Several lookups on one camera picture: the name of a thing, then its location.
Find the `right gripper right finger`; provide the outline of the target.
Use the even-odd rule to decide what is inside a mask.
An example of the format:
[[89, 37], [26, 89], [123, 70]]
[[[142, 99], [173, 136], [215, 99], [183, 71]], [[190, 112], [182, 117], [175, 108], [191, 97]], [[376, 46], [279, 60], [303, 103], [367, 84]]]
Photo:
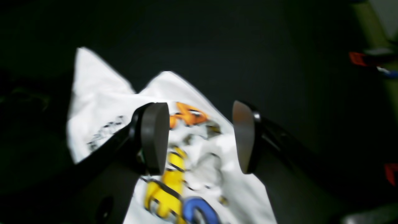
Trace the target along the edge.
[[278, 224], [396, 224], [392, 153], [338, 147], [317, 154], [260, 111], [233, 103], [238, 161], [265, 186]]

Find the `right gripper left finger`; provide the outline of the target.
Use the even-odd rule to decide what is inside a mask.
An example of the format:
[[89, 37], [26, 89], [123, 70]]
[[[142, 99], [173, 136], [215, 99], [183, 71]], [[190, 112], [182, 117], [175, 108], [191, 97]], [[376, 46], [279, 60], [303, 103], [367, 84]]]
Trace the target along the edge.
[[163, 173], [168, 133], [167, 103], [139, 107], [128, 125], [78, 164], [1, 195], [1, 223], [122, 224], [140, 176]]

